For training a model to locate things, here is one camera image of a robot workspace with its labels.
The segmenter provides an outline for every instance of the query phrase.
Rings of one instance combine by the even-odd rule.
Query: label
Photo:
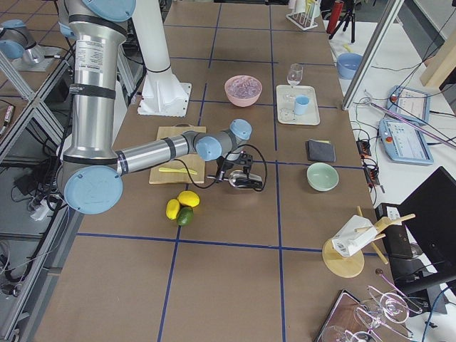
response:
[[[77,41],[76,71],[103,73],[104,44],[97,41]]]
[[[396,207],[386,207],[386,214],[390,219],[400,218],[399,210]]]

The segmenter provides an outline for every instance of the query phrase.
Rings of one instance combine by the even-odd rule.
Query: brown tabletop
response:
[[[125,176],[119,203],[84,218],[36,342],[310,342],[341,289],[366,299],[367,285],[388,288],[375,275],[383,267],[390,276],[376,256],[367,255],[353,279],[337,277],[323,263],[323,243],[357,205],[375,219],[348,114],[337,109],[342,95],[323,26],[298,31],[288,12],[285,6],[173,2],[165,31],[173,71],[193,84],[187,115],[139,116],[131,105],[115,148],[154,140],[159,126],[187,123],[215,132],[243,118],[254,130],[250,142],[267,160],[266,189],[198,190],[149,185],[148,171]],[[274,89],[286,84],[286,69],[295,62],[305,63],[302,84],[316,89],[318,126],[277,122]],[[263,83],[252,107],[236,108],[224,94],[226,79],[240,73]],[[330,192],[306,181],[309,138],[336,147],[340,182]],[[207,163],[207,174],[214,169]],[[261,163],[252,172],[263,175]],[[179,227],[165,207],[187,188],[201,203],[191,225]]]

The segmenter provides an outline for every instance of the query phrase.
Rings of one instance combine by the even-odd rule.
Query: small green bowl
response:
[[[329,191],[339,183],[339,175],[334,167],[316,162],[307,169],[307,181],[317,191]]]

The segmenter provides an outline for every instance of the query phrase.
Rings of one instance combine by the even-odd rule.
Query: power cord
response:
[[[261,189],[254,189],[254,191],[261,192],[261,191],[263,191],[264,188],[266,187],[266,181],[267,181],[267,177],[268,177],[268,166],[267,166],[266,160],[264,159],[264,156],[263,156],[262,153],[259,151],[259,149],[256,148],[255,146],[253,146],[253,145],[251,145],[251,144],[242,144],[242,145],[239,145],[237,148],[241,148],[241,147],[251,147],[251,148],[253,148],[254,150],[256,150],[256,152],[259,154],[259,156],[260,156],[260,158],[261,158],[261,161],[263,162],[263,165],[264,165],[264,182],[263,182],[263,185],[262,185]],[[234,153],[234,151],[228,152],[227,156],[225,157],[225,159],[224,159],[224,161],[223,161],[223,163],[222,163],[221,168],[224,167],[224,164],[225,164],[225,162],[227,161],[227,158],[228,158],[232,153]],[[192,184],[193,184],[195,187],[197,187],[197,188],[199,188],[199,189],[208,189],[208,188],[210,188],[212,185],[214,185],[214,184],[217,182],[217,179],[214,179],[214,180],[213,180],[209,185],[207,185],[207,186],[201,186],[201,185],[196,184],[195,181],[194,181],[193,178],[192,178],[192,175],[190,174],[190,171],[189,171],[189,168],[188,168],[187,164],[185,164],[185,162],[184,162],[183,160],[178,159],[178,158],[176,158],[176,159],[174,159],[174,160],[176,160],[176,161],[178,161],[178,162],[181,162],[181,163],[184,165],[184,167],[185,167],[185,169],[186,169],[186,171],[187,171],[187,175],[188,175],[188,177],[190,178],[190,182],[192,182]]]
[[[429,313],[429,316],[428,316],[428,320],[426,321],[426,326],[425,326],[425,330],[423,332],[423,338],[421,339],[421,342],[425,342],[425,337],[426,337],[426,333],[428,332],[428,327],[430,325],[430,319],[432,318],[432,315],[434,314],[434,310],[435,310],[435,307],[437,306],[437,302],[439,301],[439,299],[443,296],[443,294],[451,289],[452,287],[448,286],[446,287],[445,289],[443,289],[439,294],[438,296],[435,298],[434,300],[434,303],[432,303],[432,307],[430,309],[430,313]]]

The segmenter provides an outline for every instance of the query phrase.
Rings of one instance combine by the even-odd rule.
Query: round wooden base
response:
[[[323,261],[331,272],[343,278],[353,278],[359,275],[364,267],[362,251],[345,258],[334,249],[331,239],[323,245]]]

